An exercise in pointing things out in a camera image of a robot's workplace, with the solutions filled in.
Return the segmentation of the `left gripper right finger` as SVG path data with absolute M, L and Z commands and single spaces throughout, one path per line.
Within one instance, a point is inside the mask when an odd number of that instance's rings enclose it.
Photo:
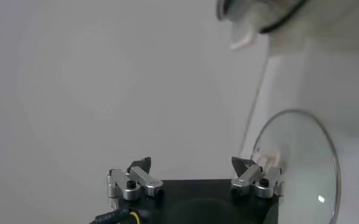
M 240 198 L 251 192 L 256 197 L 269 199 L 273 196 L 281 196 L 282 169 L 271 166 L 260 166 L 251 159 L 232 157 L 232 166 L 236 172 L 236 178 L 230 182 L 230 191 L 233 197 Z

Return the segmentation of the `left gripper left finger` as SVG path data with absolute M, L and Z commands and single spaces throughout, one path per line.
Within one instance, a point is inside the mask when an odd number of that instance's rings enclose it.
M 113 210 L 126 203 L 135 203 L 142 197 L 160 199 L 165 190 L 164 182 L 150 174 L 152 158 L 145 157 L 131 162 L 126 170 L 110 169 L 107 174 L 107 198 Z

